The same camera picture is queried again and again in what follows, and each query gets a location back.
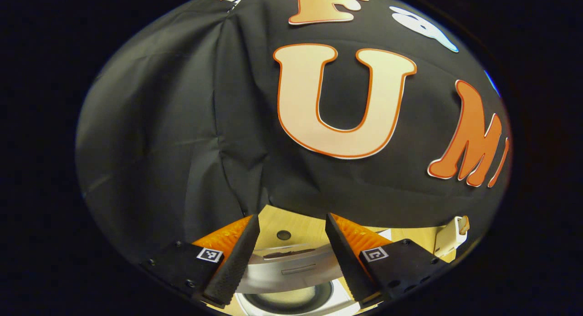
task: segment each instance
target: textured rubber pad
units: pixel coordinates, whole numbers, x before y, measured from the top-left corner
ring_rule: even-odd
[[[202,301],[218,308],[224,308],[231,302],[249,264],[259,233],[259,217],[253,215],[235,244],[231,256],[225,260],[223,266],[210,279],[210,283],[200,298]]]
[[[362,308],[378,303],[378,299],[371,298],[378,295],[377,285],[360,265],[358,258],[352,252],[352,248],[331,214],[326,215],[326,235],[354,300],[358,301]]]

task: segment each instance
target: wooden surface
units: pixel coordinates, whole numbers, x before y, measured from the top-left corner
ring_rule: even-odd
[[[282,210],[273,206],[265,206],[264,209],[259,214],[259,223],[261,233],[257,239],[255,254],[264,255],[270,253],[269,250],[281,247],[288,247],[293,245],[292,250],[303,250],[308,248],[317,248],[322,245],[329,244],[326,232],[325,223],[323,219],[316,219],[313,217],[304,216],[301,214],[296,214],[289,212],[287,210]],[[361,224],[372,231],[382,231],[388,229],[387,227],[370,227],[366,224]],[[423,227],[418,229],[391,229],[392,240],[399,241],[402,239],[411,239],[415,243],[421,245],[427,251],[433,253],[433,248],[435,245],[435,235],[442,227]],[[288,240],[280,240],[277,238],[277,233],[281,230],[286,230],[291,233],[291,237]],[[455,259],[455,250],[442,257],[442,260],[446,262],[451,262]],[[352,298],[352,294],[348,289],[348,285],[341,277],[340,282],[344,286],[344,289],[348,292],[348,295]],[[370,310],[375,308],[372,306],[366,309],[359,310],[358,313],[364,310]],[[231,304],[225,306],[224,310],[221,310],[227,314],[233,316],[245,316],[242,312],[237,299],[233,297]]]

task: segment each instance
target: round hole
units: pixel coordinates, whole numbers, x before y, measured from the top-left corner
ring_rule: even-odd
[[[292,237],[292,234],[289,231],[279,231],[277,233],[277,238],[283,241],[289,240],[290,237]]]
[[[400,285],[400,281],[399,280],[392,280],[389,282],[389,287],[392,289],[394,287],[398,287]]]
[[[404,292],[407,291],[411,291],[412,289],[414,289],[417,285],[411,285],[410,287],[408,287],[407,289],[404,290]]]

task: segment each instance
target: orange letter m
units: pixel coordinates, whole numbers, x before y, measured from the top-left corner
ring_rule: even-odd
[[[441,179],[454,177],[458,172],[458,161],[465,151],[458,180],[461,181],[467,176],[466,183],[468,185],[479,187],[484,182],[486,173],[492,164],[494,154],[498,148],[502,125],[500,118],[494,113],[490,125],[484,134],[485,118],[481,96],[475,88],[462,80],[455,82],[455,88],[462,100],[458,128],[456,128],[450,146],[448,146],[443,157],[431,162],[429,167],[427,167],[427,172],[429,175]],[[506,140],[506,148],[500,166],[494,177],[490,180],[489,187],[496,182],[507,151],[508,140]]]

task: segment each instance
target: cutout letter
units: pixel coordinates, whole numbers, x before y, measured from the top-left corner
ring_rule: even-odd
[[[479,187],[486,177],[498,148],[502,125],[500,118],[494,113],[484,134],[485,117],[481,96],[475,88],[463,80],[456,81],[455,87],[462,100],[458,128],[443,157],[431,162],[427,167],[427,173],[441,179],[454,177],[458,172],[457,163],[465,151],[458,180],[461,181],[467,176],[468,185]]]
[[[324,66],[338,56],[331,46],[294,44],[273,53],[279,62],[277,113],[285,132],[309,150],[335,158],[365,158],[382,150],[395,130],[404,80],[417,72],[410,59],[365,48],[356,58],[370,71],[364,117],[355,128],[337,129],[319,116]]]
[[[504,154],[502,154],[502,159],[500,160],[500,164],[498,165],[498,169],[496,169],[496,173],[494,174],[492,179],[490,179],[490,181],[488,183],[488,187],[493,187],[494,184],[496,184],[496,181],[498,180],[498,175],[500,175],[500,171],[502,171],[502,167],[504,166],[504,161],[506,161],[506,155],[508,154],[509,148],[510,148],[510,141],[508,140],[508,138],[506,138],[506,141],[504,142]]]
[[[419,34],[422,34],[423,36],[434,38],[443,46],[450,49],[452,52],[457,53],[460,51],[452,42],[450,42],[450,40],[448,40],[445,34],[431,22],[421,18],[418,15],[414,15],[407,10],[403,10],[400,7],[391,6],[389,9],[392,9],[396,12],[393,13],[393,19],[395,19],[398,23],[415,32],[418,32]]]
[[[337,23],[354,19],[352,14],[338,11],[335,5],[342,5],[350,11],[360,10],[357,0],[297,0],[298,13],[290,17],[289,24]]]

